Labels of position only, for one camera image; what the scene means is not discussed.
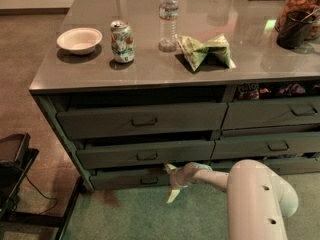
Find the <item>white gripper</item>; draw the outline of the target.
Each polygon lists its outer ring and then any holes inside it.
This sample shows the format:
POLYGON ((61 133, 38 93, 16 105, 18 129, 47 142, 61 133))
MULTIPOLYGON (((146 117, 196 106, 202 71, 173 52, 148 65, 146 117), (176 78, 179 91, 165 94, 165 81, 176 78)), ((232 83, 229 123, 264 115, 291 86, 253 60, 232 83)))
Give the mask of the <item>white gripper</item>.
POLYGON ((165 164, 165 170, 169 174, 171 187, 168 191, 166 203, 172 203, 180 194, 180 189, 195 183, 195 174, 200 170, 211 171, 209 165, 189 162, 181 168, 173 164, 165 164))

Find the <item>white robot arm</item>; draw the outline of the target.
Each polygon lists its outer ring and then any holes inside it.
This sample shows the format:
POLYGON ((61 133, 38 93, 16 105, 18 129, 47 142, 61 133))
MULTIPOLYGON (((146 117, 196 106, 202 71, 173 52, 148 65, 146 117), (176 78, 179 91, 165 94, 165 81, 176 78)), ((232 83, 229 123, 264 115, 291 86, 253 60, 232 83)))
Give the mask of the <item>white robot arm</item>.
POLYGON ((210 184, 226 194, 229 240, 288 240, 284 219, 297 211, 298 195, 266 165, 247 159, 228 172, 196 162, 165 168, 170 180, 169 203, 196 183, 210 184))

